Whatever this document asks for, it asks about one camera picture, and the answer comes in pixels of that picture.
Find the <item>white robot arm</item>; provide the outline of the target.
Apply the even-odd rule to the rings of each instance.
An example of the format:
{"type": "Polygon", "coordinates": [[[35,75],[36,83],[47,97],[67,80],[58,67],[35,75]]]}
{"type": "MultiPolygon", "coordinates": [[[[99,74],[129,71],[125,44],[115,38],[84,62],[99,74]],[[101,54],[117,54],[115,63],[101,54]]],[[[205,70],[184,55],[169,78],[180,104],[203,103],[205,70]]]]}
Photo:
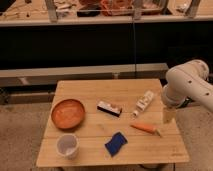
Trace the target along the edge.
{"type": "Polygon", "coordinates": [[[161,99],[163,122],[170,123],[186,98],[190,98],[213,113],[213,85],[207,78],[209,67],[203,60],[191,60],[170,68],[165,75],[167,84],[163,87],[161,99]]]}

